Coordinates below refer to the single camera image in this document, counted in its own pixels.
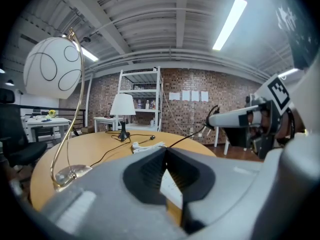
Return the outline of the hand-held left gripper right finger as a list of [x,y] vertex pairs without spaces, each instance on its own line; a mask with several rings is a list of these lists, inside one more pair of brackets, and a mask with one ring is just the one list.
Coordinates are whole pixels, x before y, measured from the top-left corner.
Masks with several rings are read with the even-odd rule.
[[253,234],[261,205],[251,195],[259,162],[219,158],[169,148],[166,168],[174,180],[180,223],[175,234]]

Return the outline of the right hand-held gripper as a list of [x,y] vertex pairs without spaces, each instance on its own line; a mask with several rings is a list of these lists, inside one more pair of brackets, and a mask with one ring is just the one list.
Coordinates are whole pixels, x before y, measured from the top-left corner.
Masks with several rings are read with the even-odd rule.
[[273,149],[285,115],[290,125],[289,136],[293,138],[291,99],[277,74],[249,98],[245,108],[213,114],[208,117],[208,124],[223,128],[231,146],[251,149],[260,159],[264,159]]

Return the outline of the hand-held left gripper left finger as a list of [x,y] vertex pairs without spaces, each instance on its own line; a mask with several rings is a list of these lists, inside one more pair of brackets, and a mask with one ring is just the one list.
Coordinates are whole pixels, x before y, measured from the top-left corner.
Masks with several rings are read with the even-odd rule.
[[41,213],[77,240],[182,240],[187,234],[165,205],[145,204],[125,187],[125,168],[145,151],[104,162],[54,196]]

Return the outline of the person's right hand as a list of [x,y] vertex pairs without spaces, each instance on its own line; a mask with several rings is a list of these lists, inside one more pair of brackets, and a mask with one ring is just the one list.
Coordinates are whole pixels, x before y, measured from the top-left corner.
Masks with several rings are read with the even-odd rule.
[[[296,110],[295,107],[290,107],[293,118],[294,118],[294,123],[295,123],[295,133],[302,133],[305,131],[305,125],[298,113],[298,111]],[[270,124],[270,113],[269,111],[261,111],[261,127],[263,130],[268,130],[269,128],[269,124]],[[275,134],[275,139],[282,139],[285,138],[287,136],[289,136],[291,134],[291,124],[289,121],[289,116],[287,113],[284,113],[282,115],[282,121],[280,124],[280,128],[277,131],[277,133]]]

